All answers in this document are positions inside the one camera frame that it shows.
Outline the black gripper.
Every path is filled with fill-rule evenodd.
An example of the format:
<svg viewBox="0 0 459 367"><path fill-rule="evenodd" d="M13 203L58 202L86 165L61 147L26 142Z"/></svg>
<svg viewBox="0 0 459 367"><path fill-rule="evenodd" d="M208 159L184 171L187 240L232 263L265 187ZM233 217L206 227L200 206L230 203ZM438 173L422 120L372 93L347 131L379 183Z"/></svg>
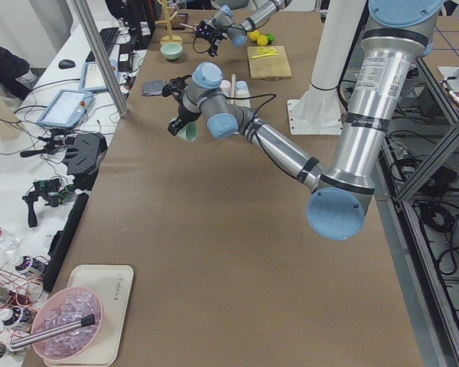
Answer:
<svg viewBox="0 0 459 367"><path fill-rule="evenodd" d="M168 132L177 136L177 134L184 128L184 123L195 122L201 115L201 110L198 105L193 102L186 93L181 93L177 97L178 117L173 118L168 124Z"/></svg>
<svg viewBox="0 0 459 367"><path fill-rule="evenodd" d="M215 30L215 31L209 31L208 32L208 41L210 44L210 49L209 49L209 55L211 57L215 57L218 55L218 47L221 43L221 41L226 40L226 34Z"/></svg>

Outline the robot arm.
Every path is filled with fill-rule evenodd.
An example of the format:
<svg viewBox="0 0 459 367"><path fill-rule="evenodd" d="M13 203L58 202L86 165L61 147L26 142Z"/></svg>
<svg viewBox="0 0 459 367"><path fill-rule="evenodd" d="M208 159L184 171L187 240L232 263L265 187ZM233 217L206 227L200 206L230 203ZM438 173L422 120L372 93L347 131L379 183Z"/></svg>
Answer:
<svg viewBox="0 0 459 367"><path fill-rule="evenodd" d="M246 44L248 34L263 26L274 14L284 10L292 3L292 0L270 0L257 9L252 15L246 17L240 23L233 20L233 11L224 5L208 21L215 29L210 31L210 49L208 54L212 57L217 55L217 49L222 40L229 39L236 47Z"/></svg>
<svg viewBox="0 0 459 367"><path fill-rule="evenodd" d="M221 69L200 63L172 79L178 115L168 131L188 141L204 118L214 138L236 133L260 147L287 175L311 191L307 218L312 229L345 240L363 227L379 156L411 63L426 55L440 1L332 1L308 91L288 107L288 118L303 135L337 135L329 167L309 155L247 106L227 101Z"/></svg>

